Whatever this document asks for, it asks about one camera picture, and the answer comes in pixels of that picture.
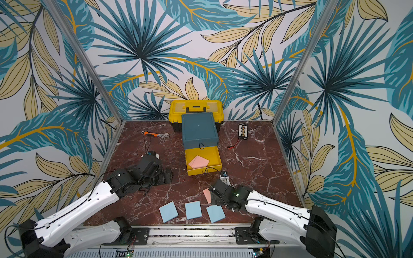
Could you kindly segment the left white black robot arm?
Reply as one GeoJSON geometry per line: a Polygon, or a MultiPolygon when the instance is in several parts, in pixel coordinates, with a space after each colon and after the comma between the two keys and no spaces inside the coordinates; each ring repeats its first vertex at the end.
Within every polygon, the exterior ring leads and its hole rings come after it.
{"type": "Polygon", "coordinates": [[[105,207],[138,191],[170,184],[173,172],[163,168],[157,153],[150,152],[128,168],[116,169],[92,190],[55,214],[18,226],[22,249],[27,258],[66,258],[103,244],[129,244],[132,227],[123,217],[85,230],[76,227],[105,207]]]}

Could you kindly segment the teal yellow drawer cabinet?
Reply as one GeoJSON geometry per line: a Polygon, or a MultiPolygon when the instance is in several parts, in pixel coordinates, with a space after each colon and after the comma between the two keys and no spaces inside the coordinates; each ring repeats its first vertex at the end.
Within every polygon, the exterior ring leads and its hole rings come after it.
{"type": "Polygon", "coordinates": [[[211,112],[182,115],[182,140],[189,176],[221,171],[218,131],[211,112]],[[189,167],[188,163],[197,155],[210,161],[207,167],[199,169],[189,167]]]}

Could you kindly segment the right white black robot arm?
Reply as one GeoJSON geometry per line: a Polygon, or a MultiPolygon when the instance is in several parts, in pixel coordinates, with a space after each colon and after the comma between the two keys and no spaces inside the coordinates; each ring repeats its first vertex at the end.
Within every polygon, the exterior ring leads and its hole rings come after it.
{"type": "Polygon", "coordinates": [[[229,210],[256,215],[248,230],[253,238],[293,245],[314,258],[334,257],[337,227],[321,207],[291,206],[249,187],[232,187],[222,180],[211,185],[209,191],[229,210]]]}

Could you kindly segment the pink sticky note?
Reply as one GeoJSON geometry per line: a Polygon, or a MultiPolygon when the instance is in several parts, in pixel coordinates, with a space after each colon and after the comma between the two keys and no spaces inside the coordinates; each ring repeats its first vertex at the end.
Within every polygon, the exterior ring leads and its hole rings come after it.
{"type": "Polygon", "coordinates": [[[211,192],[210,192],[210,190],[209,189],[204,189],[203,193],[204,193],[204,196],[205,196],[205,199],[206,199],[207,203],[211,204],[211,192]]]}
{"type": "Polygon", "coordinates": [[[204,168],[207,167],[209,164],[209,160],[206,158],[203,158],[199,155],[197,155],[196,157],[194,157],[189,163],[189,167],[191,169],[199,169],[199,168],[204,168]]]}

